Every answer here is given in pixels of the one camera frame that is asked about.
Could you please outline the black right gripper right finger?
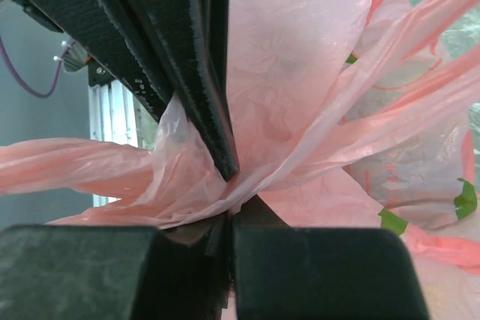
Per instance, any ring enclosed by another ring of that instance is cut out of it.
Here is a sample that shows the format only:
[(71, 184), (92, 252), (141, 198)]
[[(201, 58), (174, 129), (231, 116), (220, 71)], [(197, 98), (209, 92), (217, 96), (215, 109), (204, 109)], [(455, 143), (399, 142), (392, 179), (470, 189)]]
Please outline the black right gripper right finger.
[(386, 229), (288, 226), (254, 197), (232, 219), (239, 319), (428, 319), (413, 262)]

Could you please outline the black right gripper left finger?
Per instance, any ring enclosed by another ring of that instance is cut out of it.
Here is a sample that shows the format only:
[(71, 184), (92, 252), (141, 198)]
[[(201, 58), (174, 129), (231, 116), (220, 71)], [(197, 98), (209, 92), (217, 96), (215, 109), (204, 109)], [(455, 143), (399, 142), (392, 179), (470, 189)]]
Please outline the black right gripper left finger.
[(11, 226), (1, 232), (1, 317), (219, 319), (227, 224)]

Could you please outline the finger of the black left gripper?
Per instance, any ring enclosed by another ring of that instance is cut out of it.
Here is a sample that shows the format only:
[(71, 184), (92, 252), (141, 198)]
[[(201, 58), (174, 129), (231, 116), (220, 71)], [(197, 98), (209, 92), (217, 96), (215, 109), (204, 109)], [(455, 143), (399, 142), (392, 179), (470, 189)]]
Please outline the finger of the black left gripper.
[(163, 101), (176, 95), (225, 181), (239, 172), (227, 106), (229, 0), (99, 0)]
[(118, 79), (158, 121), (173, 88), (120, 0), (29, 0)]

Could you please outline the pink plastic bag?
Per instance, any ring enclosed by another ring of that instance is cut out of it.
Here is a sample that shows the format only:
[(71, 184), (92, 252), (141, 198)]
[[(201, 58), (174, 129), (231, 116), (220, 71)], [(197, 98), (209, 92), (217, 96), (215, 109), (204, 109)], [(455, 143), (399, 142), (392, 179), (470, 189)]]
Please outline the pink plastic bag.
[(300, 229), (401, 241), (431, 319), (479, 317), (479, 230), (468, 108), (479, 48), (440, 35), (479, 0), (232, 0), (227, 100), (241, 171), (225, 182), (178, 98), (152, 150), (54, 138), (1, 148), (1, 193), (69, 187), (112, 203), (55, 220), (167, 229), (255, 193)]

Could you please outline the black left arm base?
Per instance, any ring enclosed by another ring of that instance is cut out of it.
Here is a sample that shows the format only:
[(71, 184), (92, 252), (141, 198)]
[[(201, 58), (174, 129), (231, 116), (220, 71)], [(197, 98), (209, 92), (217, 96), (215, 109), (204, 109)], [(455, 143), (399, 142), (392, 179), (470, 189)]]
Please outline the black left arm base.
[(63, 53), (60, 56), (60, 61), (66, 72), (76, 73), (85, 68), (88, 71), (88, 85), (90, 87), (108, 85), (115, 79), (76, 41), (63, 41), (61, 45)]

